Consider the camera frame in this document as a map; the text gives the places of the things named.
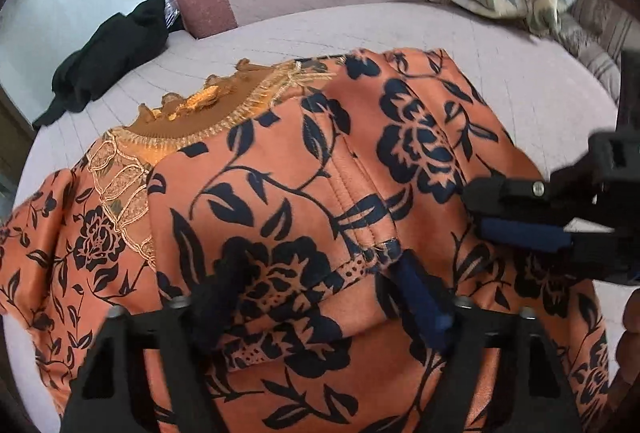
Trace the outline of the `person's right hand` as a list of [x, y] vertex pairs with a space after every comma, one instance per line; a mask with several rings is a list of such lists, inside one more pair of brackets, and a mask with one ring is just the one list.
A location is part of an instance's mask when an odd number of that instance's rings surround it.
[[639, 431], [639, 290], [634, 290], [626, 304], [623, 326], [624, 333], [616, 349], [618, 370], [608, 391], [610, 415], [602, 432]]

